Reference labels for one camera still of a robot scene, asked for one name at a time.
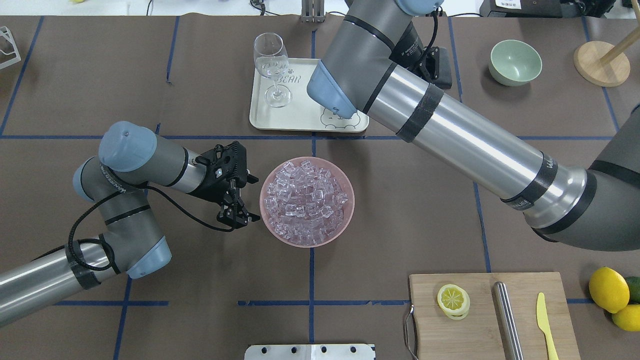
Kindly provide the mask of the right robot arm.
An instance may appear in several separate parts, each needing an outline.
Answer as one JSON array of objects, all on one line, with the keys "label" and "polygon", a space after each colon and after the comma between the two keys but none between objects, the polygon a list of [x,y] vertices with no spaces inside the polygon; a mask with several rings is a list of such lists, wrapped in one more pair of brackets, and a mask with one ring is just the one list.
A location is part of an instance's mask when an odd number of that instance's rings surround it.
[{"label": "right robot arm", "polygon": [[565,167],[390,57],[435,0],[350,0],[307,94],[349,119],[357,111],[441,158],[542,239],[595,251],[640,247],[639,109],[589,168]]}]

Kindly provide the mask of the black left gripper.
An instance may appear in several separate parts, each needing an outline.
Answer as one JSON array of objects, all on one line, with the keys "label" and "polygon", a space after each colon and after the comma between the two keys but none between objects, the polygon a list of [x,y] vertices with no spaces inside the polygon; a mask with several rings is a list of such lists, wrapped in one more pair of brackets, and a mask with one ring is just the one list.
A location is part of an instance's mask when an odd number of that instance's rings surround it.
[{"label": "black left gripper", "polygon": [[247,150],[238,141],[201,153],[195,158],[205,167],[202,182],[190,191],[190,196],[221,205],[216,219],[231,229],[240,229],[262,218],[250,212],[241,198],[240,189],[254,184],[259,178],[249,173]]}]

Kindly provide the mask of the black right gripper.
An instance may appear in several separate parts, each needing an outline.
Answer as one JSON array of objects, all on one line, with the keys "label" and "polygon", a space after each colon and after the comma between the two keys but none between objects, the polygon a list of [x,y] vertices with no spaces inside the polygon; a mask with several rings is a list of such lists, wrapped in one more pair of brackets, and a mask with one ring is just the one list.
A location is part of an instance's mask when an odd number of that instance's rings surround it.
[{"label": "black right gripper", "polygon": [[446,47],[432,47],[423,51],[414,64],[414,75],[444,91],[453,86],[453,73],[450,64],[450,51]]}]

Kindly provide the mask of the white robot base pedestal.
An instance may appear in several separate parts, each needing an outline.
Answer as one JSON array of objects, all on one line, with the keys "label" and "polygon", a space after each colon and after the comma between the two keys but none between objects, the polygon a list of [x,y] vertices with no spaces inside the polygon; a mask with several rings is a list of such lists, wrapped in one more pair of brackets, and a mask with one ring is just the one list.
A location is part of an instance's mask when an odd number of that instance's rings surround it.
[{"label": "white robot base pedestal", "polygon": [[373,344],[258,344],[248,347],[245,360],[375,360]]}]

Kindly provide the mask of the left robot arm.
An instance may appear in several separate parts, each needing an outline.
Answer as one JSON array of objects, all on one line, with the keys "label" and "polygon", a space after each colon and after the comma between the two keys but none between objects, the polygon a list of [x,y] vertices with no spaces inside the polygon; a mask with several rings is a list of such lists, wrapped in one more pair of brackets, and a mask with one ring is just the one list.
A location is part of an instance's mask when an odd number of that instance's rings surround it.
[{"label": "left robot arm", "polygon": [[149,275],[172,259],[146,191],[173,189],[221,208],[231,232],[260,220],[240,190],[258,182],[237,141],[196,153],[130,121],[103,135],[98,155],[78,167],[75,191],[92,206],[71,226],[66,244],[1,275],[1,325],[6,326],[121,273]]}]

